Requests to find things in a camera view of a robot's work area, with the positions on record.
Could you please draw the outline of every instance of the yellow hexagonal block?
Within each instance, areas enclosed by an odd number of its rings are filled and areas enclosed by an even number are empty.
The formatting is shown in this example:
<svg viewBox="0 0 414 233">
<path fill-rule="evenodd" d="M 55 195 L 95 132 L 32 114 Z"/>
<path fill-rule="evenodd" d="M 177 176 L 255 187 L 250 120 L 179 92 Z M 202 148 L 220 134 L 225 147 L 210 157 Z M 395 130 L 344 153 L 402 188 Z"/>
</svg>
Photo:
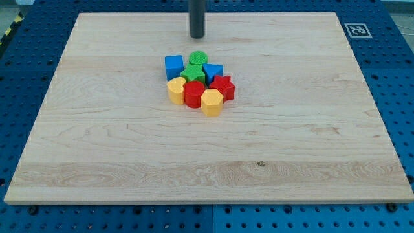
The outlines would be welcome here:
<svg viewBox="0 0 414 233">
<path fill-rule="evenodd" d="M 186 79 L 183 77 L 173 78 L 167 83 L 168 97 L 174 104 L 184 103 L 184 84 Z"/>
<path fill-rule="evenodd" d="M 201 111 L 207 117 L 217 117 L 223 109 L 223 95 L 216 89 L 205 90 L 201 95 Z"/>
</svg>

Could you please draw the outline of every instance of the wood grain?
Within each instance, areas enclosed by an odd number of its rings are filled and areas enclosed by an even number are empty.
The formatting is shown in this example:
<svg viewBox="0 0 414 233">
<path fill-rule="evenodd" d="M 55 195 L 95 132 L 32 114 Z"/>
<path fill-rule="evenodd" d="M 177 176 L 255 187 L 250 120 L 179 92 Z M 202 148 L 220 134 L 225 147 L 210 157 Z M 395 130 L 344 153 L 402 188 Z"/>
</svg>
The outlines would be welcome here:
<svg viewBox="0 0 414 233">
<path fill-rule="evenodd" d="M 9 204 L 381 203 L 414 199 L 333 13 L 80 14 Z M 163 58 L 204 50 L 222 114 L 171 104 Z"/>
</svg>

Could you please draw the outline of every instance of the green block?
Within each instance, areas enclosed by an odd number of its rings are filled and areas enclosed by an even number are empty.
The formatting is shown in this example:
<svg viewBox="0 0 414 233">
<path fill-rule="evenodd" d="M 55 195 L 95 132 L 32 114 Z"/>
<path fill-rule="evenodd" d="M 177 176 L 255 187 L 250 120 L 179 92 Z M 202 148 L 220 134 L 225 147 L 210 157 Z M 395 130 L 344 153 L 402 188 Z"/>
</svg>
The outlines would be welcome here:
<svg viewBox="0 0 414 233">
<path fill-rule="evenodd" d="M 207 54 L 203 51 L 195 51 L 190 54 L 188 61 L 192 65 L 202 65 L 207 63 L 208 57 Z"/>
<path fill-rule="evenodd" d="M 181 77 L 185 78 L 187 82 L 197 80 L 206 83 L 206 74 L 202 71 L 202 65 L 188 64 L 186 69 L 181 72 Z"/>
</svg>

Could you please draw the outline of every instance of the yellow and black warning tape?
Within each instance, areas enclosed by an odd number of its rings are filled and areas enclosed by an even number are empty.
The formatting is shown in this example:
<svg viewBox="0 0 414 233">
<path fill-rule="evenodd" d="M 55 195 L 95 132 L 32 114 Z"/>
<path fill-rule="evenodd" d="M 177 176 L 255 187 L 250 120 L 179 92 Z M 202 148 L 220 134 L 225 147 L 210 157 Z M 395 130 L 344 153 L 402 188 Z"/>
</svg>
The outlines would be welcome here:
<svg viewBox="0 0 414 233">
<path fill-rule="evenodd" d="M 0 40 L 0 58 L 6 52 L 7 47 L 9 46 L 12 38 L 16 34 L 17 30 L 19 29 L 22 21 L 24 20 L 23 14 L 20 12 L 14 19 L 11 26 L 6 30 L 5 34 Z"/>
</svg>

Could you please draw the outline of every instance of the pile of blocks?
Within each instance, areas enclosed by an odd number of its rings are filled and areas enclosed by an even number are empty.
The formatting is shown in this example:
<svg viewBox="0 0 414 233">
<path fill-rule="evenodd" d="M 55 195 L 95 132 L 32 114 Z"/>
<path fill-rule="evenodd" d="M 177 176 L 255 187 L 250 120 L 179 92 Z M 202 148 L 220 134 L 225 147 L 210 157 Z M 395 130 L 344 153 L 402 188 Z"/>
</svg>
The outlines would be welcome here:
<svg viewBox="0 0 414 233">
<path fill-rule="evenodd" d="M 223 77 L 223 66 L 208 63 L 205 52 L 190 54 L 184 68 L 181 55 L 166 56 L 168 97 L 174 104 L 199 108 L 208 117 L 217 117 L 223 103 L 234 99 L 235 86 L 231 76 Z"/>
</svg>

